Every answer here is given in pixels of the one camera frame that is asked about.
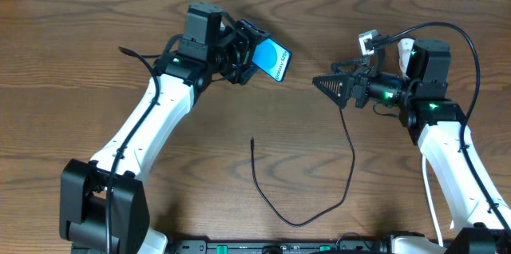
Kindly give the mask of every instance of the blue circle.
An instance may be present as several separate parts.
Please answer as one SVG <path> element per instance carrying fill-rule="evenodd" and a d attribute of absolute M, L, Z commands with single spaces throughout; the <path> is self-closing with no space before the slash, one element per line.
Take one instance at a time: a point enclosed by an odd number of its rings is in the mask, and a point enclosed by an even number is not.
<path fill-rule="evenodd" d="M 277 64 L 277 50 L 266 40 L 257 46 L 252 61 L 262 69 L 272 69 Z"/>

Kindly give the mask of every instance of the wood grain surface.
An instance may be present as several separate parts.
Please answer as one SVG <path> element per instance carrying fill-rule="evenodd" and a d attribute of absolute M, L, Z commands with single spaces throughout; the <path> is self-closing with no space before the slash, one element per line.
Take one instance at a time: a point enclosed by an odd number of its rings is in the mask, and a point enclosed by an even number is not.
<path fill-rule="evenodd" d="M 121 127 L 149 81 L 117 51 L 159 53 L 184 30 L 195 0 L 0 0 L 0 253 L 65 253 L 58 236 L 59 177 L 87 161 Z M 328 240 L 344 232 L 410 230 L 435 238 L 421 156 L 400 124 L 370 107 L 345 110 L 357 161 L 344 205 L 301 222 L 343 195 L 351 151 L 335 104 L 312 84 L 332 62 L 359 56 L 358 34 L 395 34 L 428 21 L 456 23 L 481 59 L 480 98 L 469 123 L 485 167 L 511 201 L 511 0 L 203 0 L 249 18 L 293 52 L 283 83 L 258 73 L 246 86 L 219 82 L 201 95 L 158 157 L 146 195 L 152 226 L 178 238 Z M 452 30 L 414 34 L 451 45 L 448 96 L 466 110 L 473 93 L 469 48 Z M 397 71 L 394 47 L 387 68 Z M 430 169 L 445 237 L 451 216 Z"/>

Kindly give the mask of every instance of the white cable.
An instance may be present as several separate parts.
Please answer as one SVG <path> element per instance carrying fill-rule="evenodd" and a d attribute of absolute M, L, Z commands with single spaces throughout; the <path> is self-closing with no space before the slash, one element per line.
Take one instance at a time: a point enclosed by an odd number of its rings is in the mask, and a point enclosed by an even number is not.
<path fill-rule="evenodd" d="M 428 173 L 426 167 L 426 156 L 424 155 L 422 155 L 422 178 L 424 179 L 424 188 L 426 189 L 426 197 L 428 199 L 428 205 L 430 206 L 434 231 L 437 233 L 438 245 L 444 247 L 444 241 L 442 240 L 442 234 L 440 233 L 440 226 L 438 226 L 437 214 L 434 211 L 433 199 L 431 198 L 430 184 L 428 183 Z"/>

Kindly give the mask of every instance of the brown tabletop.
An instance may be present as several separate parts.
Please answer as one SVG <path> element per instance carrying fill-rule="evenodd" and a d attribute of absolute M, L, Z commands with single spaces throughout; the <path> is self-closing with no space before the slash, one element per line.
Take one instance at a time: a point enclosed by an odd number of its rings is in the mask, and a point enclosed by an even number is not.
<path fill-rule="evenodd" d="M 132 112 L 149 81 L 117 51 L 162 51 L 184 30 L 195 0 L 0 0 L 0 253 L 65 253 L 58 235 L 59 177 L 71 158 L 87 161 Z M 477 151 L 511 202 L 511 0 L 204 0 L 234 19 L 270 30 L 293 52 L 283 83 L 257 73 L 246 86 L 223 81 L 200 96 L 174 129 L 145 189 L 151 224 L 177 238 L 328 240 L 344 232 L 410 230 L 435 238 L 421 155 L 399 122 L 370 104 L 344 111 L 357 161 L 344 205 L 304 228 L 281 222 L 261 188 L 300 222 L 342 197 L 351 151 L 335 104 L 312 84 L 332 62 L 359 57 L 358 34 L 396 34 L 421 22 L 458 24 L 481 59 L 480 97 L 469 123 Z M 466 111 L 473 58 L 452 30 L 414 33 L 451 46 L 448 97 Z M 397 47 L 387 70 L 398 71 Z M 451 216 L 430 169 L 445 237 Z"/>

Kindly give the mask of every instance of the wooden table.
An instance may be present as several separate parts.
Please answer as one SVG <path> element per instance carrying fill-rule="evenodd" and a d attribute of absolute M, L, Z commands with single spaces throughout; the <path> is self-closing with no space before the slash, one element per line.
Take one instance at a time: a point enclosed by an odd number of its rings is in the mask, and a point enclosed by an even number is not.
<path fill-rule="evenodd" d="M 71 158 L 87 161 L 120 128 L 149 81 L 117 51 L 159 53 L 184 30 L 196 0 L 0 0 L 0 253 L 69 252 L 58 236 L 59 177 Z M 219 82 L 200 96 L 158 157 L 145 189 L 152 226 L 177 238 L 327 240 L 352 231 L 410 230 L 435 238 L 421 156 L 407 131 L 369 107 L 345 110 L 355 144 L 344 205 L 304 228 L 281 222 L 257 193 L 303 221 L 343 195 L 351 151 L 335 104 L 312 84 L 332 62 L 359 56 L 358 34 L 395 34 L 428 21 L 456 23 L 481 58 L 482 87 L 470 122 L 477 151 L 511 202 L 511 0 L 204 0 L 249 18 L 293 51 L 279 84 L 258 73 L 246 86 Z M 414 35 L 451 45 L 448 96 L 467 109 L 474 67 L 452 30 Z M 397 50 L 388 70 L 397 72 Z M 442 233 L 450 212 L 430 172 Z"/>

